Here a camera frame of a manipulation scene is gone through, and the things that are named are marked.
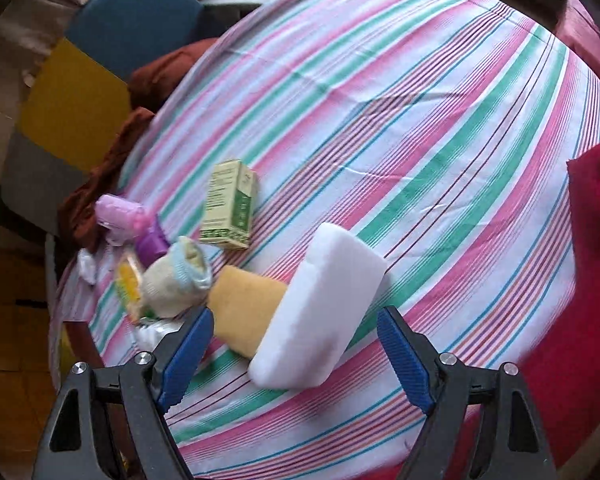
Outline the striped bed sheet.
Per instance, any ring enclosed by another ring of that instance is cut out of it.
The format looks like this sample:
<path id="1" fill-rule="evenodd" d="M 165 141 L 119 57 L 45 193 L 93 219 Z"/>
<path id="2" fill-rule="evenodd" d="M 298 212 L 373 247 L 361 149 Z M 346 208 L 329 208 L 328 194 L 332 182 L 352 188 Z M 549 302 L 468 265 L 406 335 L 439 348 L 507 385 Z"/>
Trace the striped bed sheet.
<path id="1" fill-rule="evenodd" d="M 213 167 L 259 179 L 250 247 L 286 281 L 324 222 L 388 264 L 378 306 L 469 365 L 520 363 L 574 294 L 567 164 L 600 80 L 498 0 L 275 0 L 189 71 L 114 190 L 200 231 Z"/>

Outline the pink plastic roll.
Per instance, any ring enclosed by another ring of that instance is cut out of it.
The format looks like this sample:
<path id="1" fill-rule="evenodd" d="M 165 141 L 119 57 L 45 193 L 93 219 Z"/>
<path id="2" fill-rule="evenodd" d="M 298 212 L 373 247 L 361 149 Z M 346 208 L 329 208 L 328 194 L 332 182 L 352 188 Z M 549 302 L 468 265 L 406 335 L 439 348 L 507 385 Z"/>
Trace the pink plastic roll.
<path id="1" fill-rule="evenodd" d="M 135 240 L 151 225 L 151 216 L 142 204 L 117 195 L 100 196 L 94 211 L 96 222 L 106 230 L 107 242 L 114 246 Z"/>

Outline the cream sock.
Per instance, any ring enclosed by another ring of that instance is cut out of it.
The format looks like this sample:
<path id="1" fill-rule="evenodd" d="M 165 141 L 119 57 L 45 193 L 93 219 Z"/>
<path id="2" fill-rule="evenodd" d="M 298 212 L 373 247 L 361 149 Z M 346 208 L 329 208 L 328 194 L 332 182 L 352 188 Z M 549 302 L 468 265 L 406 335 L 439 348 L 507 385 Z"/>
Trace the cream sock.
<path id="1" fill-rule="evenodd" d="M 140 299 L 156 318 L 176 318 L 200 306 L 212 285 L 210 264 L 201 247 L 180 236 L 143 274 Z"/>

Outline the white foam block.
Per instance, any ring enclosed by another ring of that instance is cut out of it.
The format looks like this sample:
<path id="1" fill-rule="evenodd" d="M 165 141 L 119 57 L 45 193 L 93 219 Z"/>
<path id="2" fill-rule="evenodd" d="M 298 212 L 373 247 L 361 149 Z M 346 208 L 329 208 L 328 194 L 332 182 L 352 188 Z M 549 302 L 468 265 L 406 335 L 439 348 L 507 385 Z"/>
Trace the white foam block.
<path id="1" fill-rule="evenodd" d="M 250 361 L 251 382 L 272 390 L 325 382 L 386 271 L 385 259 L 362 240 L 341 226 L 322 223 Z"/>

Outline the snack bar wrapper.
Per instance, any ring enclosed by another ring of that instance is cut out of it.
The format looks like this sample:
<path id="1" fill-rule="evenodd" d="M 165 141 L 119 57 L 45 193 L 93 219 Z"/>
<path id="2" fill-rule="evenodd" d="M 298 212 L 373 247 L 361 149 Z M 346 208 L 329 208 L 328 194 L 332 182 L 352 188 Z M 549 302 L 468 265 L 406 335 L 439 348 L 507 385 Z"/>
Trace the snack bar wrapper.
<path id="1" fill-rule="evenodd" d="M 133 324 L 140 322 L 143 316 L 143 300 L 140 285 L 144 268 L 134 252 L 125 249 L 114 272 L 114 288 L 122 307 Z"/>

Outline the yellow sponge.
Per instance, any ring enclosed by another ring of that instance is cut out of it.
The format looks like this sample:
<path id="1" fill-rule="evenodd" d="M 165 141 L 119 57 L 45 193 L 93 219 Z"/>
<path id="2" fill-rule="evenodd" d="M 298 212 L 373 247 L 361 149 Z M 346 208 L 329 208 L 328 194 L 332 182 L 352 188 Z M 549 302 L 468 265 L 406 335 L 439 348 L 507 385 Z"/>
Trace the yellow sponge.
<path id="1" fill-rule="evenodd" d="M 284 282 L 224 266 L 208 296 L 214 336 L 230 350 L 252 359 L 286 290 Z"/>

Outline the curtain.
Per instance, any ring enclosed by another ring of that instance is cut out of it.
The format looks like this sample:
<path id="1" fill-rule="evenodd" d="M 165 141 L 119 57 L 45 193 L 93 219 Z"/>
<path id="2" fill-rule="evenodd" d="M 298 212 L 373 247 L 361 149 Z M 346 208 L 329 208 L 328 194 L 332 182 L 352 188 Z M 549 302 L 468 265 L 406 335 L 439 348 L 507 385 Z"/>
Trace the curtain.
<path id="1" fill-rule="evenodd" d="M 0 16 L 0 48 L 30 87 L 88 0 L 12 0 Z"/>

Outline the red blanket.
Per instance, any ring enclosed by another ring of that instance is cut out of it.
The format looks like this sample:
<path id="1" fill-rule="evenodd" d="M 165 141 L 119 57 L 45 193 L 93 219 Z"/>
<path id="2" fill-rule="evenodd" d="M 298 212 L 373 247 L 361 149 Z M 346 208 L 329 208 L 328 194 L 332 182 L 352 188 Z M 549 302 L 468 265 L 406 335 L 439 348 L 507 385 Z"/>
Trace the red blanket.
<path id="1" fill-rule="evenodd" d="M 576 287 L 543 339 L 516 364 L 540 414 L 556 478 L 600 424 L 600 143 L 570 160 L 567 171 Z M 466 479 L 479 422 L 480 408 L 470 406 L 443 479 Z"/>

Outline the purple foil pouch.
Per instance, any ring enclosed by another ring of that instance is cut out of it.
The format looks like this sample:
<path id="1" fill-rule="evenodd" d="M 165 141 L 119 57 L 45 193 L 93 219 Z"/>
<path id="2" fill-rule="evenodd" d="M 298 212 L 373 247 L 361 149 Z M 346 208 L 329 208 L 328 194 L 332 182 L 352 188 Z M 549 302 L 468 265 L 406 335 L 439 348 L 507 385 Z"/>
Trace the purple foil pouch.
<path id="1" fill-rule="evenodd" d="M 134 249 L 138 260 L 145 269 L 166 255 L 171 243 L 166 238 L 158 216 L 149 223 L 148 228 L 134 240 Z"/>

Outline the green white medicine box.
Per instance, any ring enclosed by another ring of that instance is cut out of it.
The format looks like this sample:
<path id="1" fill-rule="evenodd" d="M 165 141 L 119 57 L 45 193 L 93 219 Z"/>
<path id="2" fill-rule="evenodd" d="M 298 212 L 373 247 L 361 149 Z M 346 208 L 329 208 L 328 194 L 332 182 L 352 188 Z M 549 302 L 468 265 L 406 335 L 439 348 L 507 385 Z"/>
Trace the green white medicine box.
<path id="1" fill-rule="evenodd" d="M 257 174 L 238 159 L 215 165 L 199 232 L 201 243 L 230 249 L 250 244 Z"/>

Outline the rust brown cloth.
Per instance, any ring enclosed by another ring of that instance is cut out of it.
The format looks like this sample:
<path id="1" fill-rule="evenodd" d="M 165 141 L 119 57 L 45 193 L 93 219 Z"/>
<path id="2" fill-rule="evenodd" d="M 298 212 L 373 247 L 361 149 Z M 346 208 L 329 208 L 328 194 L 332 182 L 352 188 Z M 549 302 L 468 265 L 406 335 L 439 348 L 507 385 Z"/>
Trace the rust brown cloth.
<path id="1" fill-rule="evenodd" d="M 207 38 L 186 44 L 132 73 L 128 84 L 131 113 L 102 161 L 58 208 L 59 237 L 72 249 L 97 249 L 104 236 L 95 216 L 97 200 L 114 189 L 135 144 L 185 75 L 215 43 L 214 38 Z"/>

